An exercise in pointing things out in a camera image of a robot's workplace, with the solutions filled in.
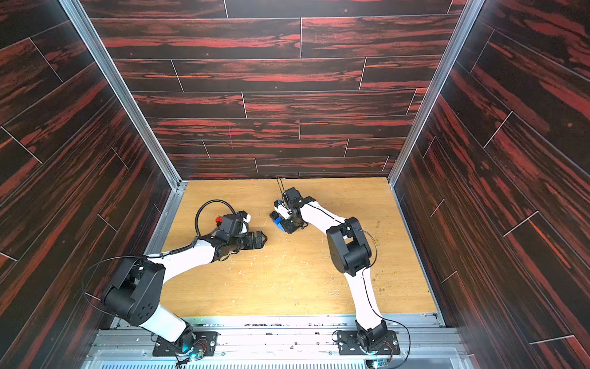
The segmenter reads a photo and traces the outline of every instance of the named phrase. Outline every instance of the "wooden floor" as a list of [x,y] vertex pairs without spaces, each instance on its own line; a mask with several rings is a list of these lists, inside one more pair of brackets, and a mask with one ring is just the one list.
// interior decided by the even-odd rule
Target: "wooden floor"
[[[382,313],[436,311],[385,178],[283,182],[339,216],[356,217],[374,236],[379,256],[372,280]],[[280,198],[275,180],[190,182],[164,250],[192,241],[196,211],[214,198],[250,213],[250,230],[262,230],[268,242],[262,250],[243,251],[171,279],[162,290],[164,306],[179,316],[354,314],[346,279],[332,264],[326,236],[313,226],[289,235],[270,220],[273,203]],[[226,213],[223,204],[207,206],[199,220],[201,232],[211,231],[216,216]]]

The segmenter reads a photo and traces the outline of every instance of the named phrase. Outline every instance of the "wire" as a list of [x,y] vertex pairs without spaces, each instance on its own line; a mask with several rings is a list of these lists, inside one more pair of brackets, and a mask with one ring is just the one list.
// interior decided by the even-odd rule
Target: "wire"
[[351,336],[348,332],[341,331],[341,330],[337,329],[337,330],[335,330],[335,331],[332,332],[332,336],[331,336],[332,341],[334,341],[337,344],[339,344],[341,342],[340,340],[335,340],[334,339],[334,334],[337,333],[337,332],[344,333],[345,335],[347,335],[349,338],[353,339],[354,341],[358,341],[356,338],[354,338],[353,336]]
[[134,259],[138,259],[139,260],[139,259],[142,259],[143,256],[115,256],[115,257],[110,257],[108,259],[101,260],[98,263],[94,263],[91,266],[89,266],[84,271],[84,274],[82,274],[82,279],[80,281],[80,291],[82,292],[82,296],[84,296],[84,299],[86,300],[86,302],[88,302],[90,304],[90,306],[92,306],[94,309],[97,309],[98,311],[101,311],[101,312],[103,312],[105,314],[114,316],[115,318],[122,318],[122,317],[121,316],[118,316],[118,315],[115,315],[115,314],[112,314],[112,313],[110,313],[108,311],[104,311],[101,308],[99,308],[98,306],[96,306],[95,304],[91,303],[90,300],[88,300],[88,296],[86,295],[86,291],[84,290],[84,280],[86,279],[86,274],[88,274],[88,272],[90,271],[90,269],[97,267],[101,263],[108,262],[108,261],[115,260],[115,259],[126,259],[126,258],[134,258]]
[[176,367],[178,369],[180,369],[181,366],[183,366],[184,364],[188,363],[189,359],[190,358],[186,358],[186,359],[184,359],[184,360],[181,361],[181,360],[178,359],[178,356],[176,356]]
[[391,354],[389,355],[389,361],[387,362],[387,365],[389,365],[389,363],[391,363],[391,360],[393,360],[393,358],[394,358],[394,349],[391,347],[391,345],[389,344],[389,342],[384,341],[383,343],[387,347],[389,347],[389,352],[391,352]]
[[371,265],[369,265],[369,267],[372,267],[377,262],[377,251],[378,251],[377,250],[377,241],[375,241],[375,239],[373,238],[373,236],[371,235],[371,233],[365,231],[364,229],[356,229],[356,228],[353,228],[353,229],[368,234],[369,237],[371,238],[371,240],[373,240],[373,244],[375,245],[375,260],[373,260],[373,262],[371,263]]
[[[209,341],[207,341],[205,338],[198,339],[196,343],[201,344],[199,341],[205,341],[205,345],[209,345]],[[207,347],[205,345],[203,345],[203,355],[205,355],[205,352],[207,351]]]
[[283,179],[279,177],[279,180],[281,181],[281,186],[283,187],[283,193],[285,193],[285,185],[283,184]]
[[381,318],[381,319],[383,319],[384,321],[393,322],[393,323],[397,323],[397,324],[401,325],[402,327],[404,327],[404,328],[406,329],[406,332],[408,333],[408,353],[407,353],[407,355],[406,355],[405,359],[404,359],[404,360],[403,360],[403,361],[402,361],[402,362],[401,362],[399,365],[396,365],[396,366],[394,366],[393,368],[390,368],[390,369],[397,369],[397,368],[399,368],[400,366],[404,365],[406,361],[408,361],[409,352],[410,352],[410,349],[412,348],[412,338],[411,338],[411,336],[410,336],[410,334],[409,334],[409,329],[408,329],[408,327],[407,327],[407,326],[405,326],[405,325],[401,324],[401,323],[400,323],[400,322],[398,322],[398,321],[394,321],[394,320],[391,320],[391,319],[386,319],[386,318],[384,318],[384,317],[380,316],[379,314],[377,314],[377,312],[375,311],[375,309],[373,309],[373,305],[371,305],[371,299],[369,299],[369,291],[367,290],[367,284],[366,284],[366,282],[365,282],[365,270],[366,270],[366,269],[363,269],[363,272],[362,272],[362,274],[361,274],[361,275],[362,275],[362,277],[363,277],[363,285],[365,286],[365,293],[366,293],[366,295],[367,295],[367,301],[369,302],[369,306],[371,307],[371,310],[373,310],[373,313],[375,313],[375,315],[376,315],[376,316],[380,317],[380,318]]
[[203,211],[203,209],[204,209],[204,208],[205,208],[207,205],[209,205],[209,204],[212,204],[212,203],[222,203],[222,204],[225,204],[225,205],[227,205],[227,207],[228,207],[228,208],[230,208],[231,212],[232,212],[233,214],[235,214],[235,210],[234,210],[234,208],[232,208],[232,207],[231,207],[231,205],[229,205],[229,204],[228,204],[226,201],[223,201],[223,200],[209,200],[209,201],[207,201],[207,202],[206,202],[205,204],[203,204],[203,205],[202,205],[202,206],[199,208],[199,210],[196,212],[196,216],[195,216],[195,231],[196,231],[196,235],[197,235],[197,237],[200,237],[200,236],[201,236],[201,232],[199,231],[199,215],[201,215],[201,211]]
[[278,183],[278,177],[277,177],[277,185],[278,185],[278,191],[281,193],[281,199],[285,200],[285,195],[284,195],[284,191],[281,188],[281,184]]
[[[335,220],[335,221],[337,221],[338,223],[340,223],[340,224],[344,224],[344,223],[342,223],[341,221],[339,221],[338,219],[336,219],[336,218],[334,218],[333,216],[331,216],[330,214],[328,214],[328,213],[326,213],[325,211],[323,211],[322,209],[320,209],[320,208],[318,208],[318,207],[315,207],[315,206],[313,206],[313,205],[310,205],[310,204],[306,204],[306,205],[309,205],[309,206],[311,206],[312,208],[318,209],[319,211],[321,211],[322,213],[326,214],[326,215],[327,215],[327,216],[329,216],[330,218],[334,219],[334,220]],[[369,265],[369,267],[372,267],[372,266],[373,266],[373,265],[375,265],[375,263],[377,262],[377,241],[375,241],[375,239],[373,238],[373,235],[371,235],[371,233],[369,233],[369,232],[365,231],[364,229],[360,229],[360,228],[353,228],[353,229],[354,229],[354,230],[356,230],[356,231],[361,231],[361,232],[364,232],[364,233],[368,234],[368,235],[369,235],[369,237],[371,238],[371,240],[373,240],[373,244],[375,245],[375,260],[373,260],[373,262],[372,262],[372,263]]]
[[230,258],[230,256],[232,256],[232,255],[235,255],[235,254],[237,254],[237,252],[232,252],[231,254],[227,254],[227,256],[226,256],[224,259],[219,259],[219,261],[220,261],[220,262],[224,262],[224,261],[226,261],[227,259],[229,259],[229,258]]

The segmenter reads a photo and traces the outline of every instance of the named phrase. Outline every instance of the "red wood grain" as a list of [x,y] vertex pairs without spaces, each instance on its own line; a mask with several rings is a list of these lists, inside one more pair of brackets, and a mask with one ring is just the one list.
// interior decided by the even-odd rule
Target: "red wood grain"
[[0,8],[0,48],[68,20],[59,2],[4,0]]
[[31,37],[62,81],[75,76],[94,62],[70,21]]
[[407,136],[414,115],[301,118],[302,139],[386,138]]
[[224,92],[133,92],[146,117],[244,118],[239,93]]
[[182,91],[171,60],[113,61],[131,91]]
[[481,20],[586,78],[590,77],[590,9],[580,1],[494,0]]
[[113,58],[299,58],[296,19],[94,19]]
[[225,0],[231,18],[358,17],[446,13],[448,0]]
[[41,161],[66,143],[113,96],[96,63],[4,125]]
[[184,178],[189,180],[200,179],[275,179],[298,178],[298,173],[191,173],[185,174]]
[[510,113],[458,63],[448,75],[441,95],[481,146],[487,144]]
[[480,201],[500,235],[533,214],[537,208],[520,192],[502,169],[457,119],[439,96],[429,120],[438,141],[462,178],[471,196]]
[[29,38],[0,50],[0,81],[0,125],[61,84]]
[[376,172],[387,156],[350,158],[263,158],[256,160],[260,173],[281,172]]
[[175,60],[185,91],[357,90],[363,58]]
[[515,115],[506,120],[486,151],[590,263],[590,176]]
[[528,342],[568,335],[569,328],[496,231],[494,218],[471,195],[438,139],[424,159],[461,231],[457,235],[463,235],[456,241],[462,252],[454,253],[453,264],[466,276],[494,344],[513,360],[534,360]]
[[226,18],[223,0],[82,0],[90,18]]
[[404,142],[405,137],[350,139],[346,156],[397,156]]
[[338,117],[406,114],[413,90],[244,93],[248,117]]
[[[19,259],[68,200],[129,120],[118,100],[111,100],[84,125],[59,154],[40,167],[0,208],[0,252]],[[36,216],[30,216],[35,204]]]
[[582,348],[576,337],[541,342],[530,347],[543,358],[548,367],[562,369],[590,367],[590,355]]
[[440,55],[367,58],[360,89],[428,87]]
[[[60,270],[64,265],[68,265],[68,260],[76,252],[76,246],[95,221],[102,205],[112,195],[114,188],[110,184],[116,181],[117,177],[124,175],[126,170],[114,152],[110,151],[68,198],[27,252],[19,258],[12,273],[0,284],[0,326],[3,337],[0,341],[1,353],[6,353],[7,345],[17,338],[29,316],[34,313],[36,306],[41,303],[43,296],[58,278]],[[80,252],[86,254],[89,247],[87,245],[85,250]],[[81,263],[75,261],[68,267],[76,270],[78,275],[84,270]],[[64,279],[70,280],[71,284],[64,283]],[[76,278],[69,272],[59,278],[56,288],[60,293],[50,294],[51,302],[47,302],[48,306],[45,308],[40,308],[44,314],[56,303],[64,303],[67,300],[60,299],[64,289],[76,293],[78,286],[73,287],[75,281]],[[22,354],[18,351],[11,352],[16,355]]]
[[421,87],[416,89],[416,92],[412,98],[412,103],[410,104],[407,114],[416,114],[418,113],[418,109],[422,105],[424,101],[424,96],[426,96],[426,92],[428,91],[427,87]]
[[0,204],[40,165],[16,140],[0,129]]
[[304,58],[440,55],[458,15],[303,18]]
[[100,261],[114,235],[115,231],[95,215],[92,225],[64,263],[0,365],[7,368],[41,367],[80,300],[82,274],[90,265]]
[[473,68],[473,76],[506,106],[590,171],[590,80],[498,32]]
[[578,341],[590,349],[588,266],[541,214],[535,214],[506,240]]
[[137,132],[137,128],[129,122],[119,139],[113,144],[113,150],[128,168],[133,168],[137,159],[146,151],[147,146]]
[[298,119],[156,119],[148,123],[158,139],[297,139]]

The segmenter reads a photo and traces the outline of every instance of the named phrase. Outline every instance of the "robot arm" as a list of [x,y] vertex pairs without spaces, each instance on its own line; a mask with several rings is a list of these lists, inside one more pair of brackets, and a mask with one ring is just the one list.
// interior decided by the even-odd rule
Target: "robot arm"
[[196,344],[192,327],[159,303],[162,286],[194,267],[223,261],[242,250],[262,249],[267,237],[262,231],[249,232],[249,222],[250,215],[245,211],[227,214],[217,218],[217,228],[211,233],[195,237],[189,245],[124,259],[105,289],[102,308],[161,336],[178,354],[190,353]]
[[371,248],[359,221],[331,213],[314,198],[303,198],[295,188],[286,190],[282,200],[275,201],[270,217],[286,233],[311,224],[327,236],[332,262],[350,287],[360,346],[367,353],[376,352],[387,335],[387,325],[375,300],[369,261]]

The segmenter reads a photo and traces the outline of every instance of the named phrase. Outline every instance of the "black bracket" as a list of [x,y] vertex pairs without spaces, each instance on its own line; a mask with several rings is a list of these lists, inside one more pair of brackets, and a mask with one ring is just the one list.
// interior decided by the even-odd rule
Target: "black bracket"
[[[206,344],[207,349],[205,350],[204,356],[213,356],[213,354],[215,353],[215,347],[217,347],[217,336],[219,335],[219,333],[217,333],[217,332],[193,332],[193,333],[196,336],[197,341],[201,338],[204,338],[207,341],[207,344]],[[202,348],[203,347],[201,345],[195,344],[192,353],[195,353],[199,349],[202,349]],[[175,352],[177,350],[178,349],[174,345],[172,345],[170,342],[168,342],[167,340],[158,336],[158,338],[156,340],[156,346],[153,348],[152,356],[154,356],[154,357],[174,357],[174,356],[176,356]]]
[[[356,338],[356,331],[336,331],[334,334],[337,336],[336,341],[338,342],[338,352],[340,355],[367,355],[360,349],[360,344]],[[399,342],[394,331],[388,331],[385,336],[385,342],[394,349],[394,355],[399,355]],[[389,347],[385,344],[377,350],[375,355],[391,355]]]

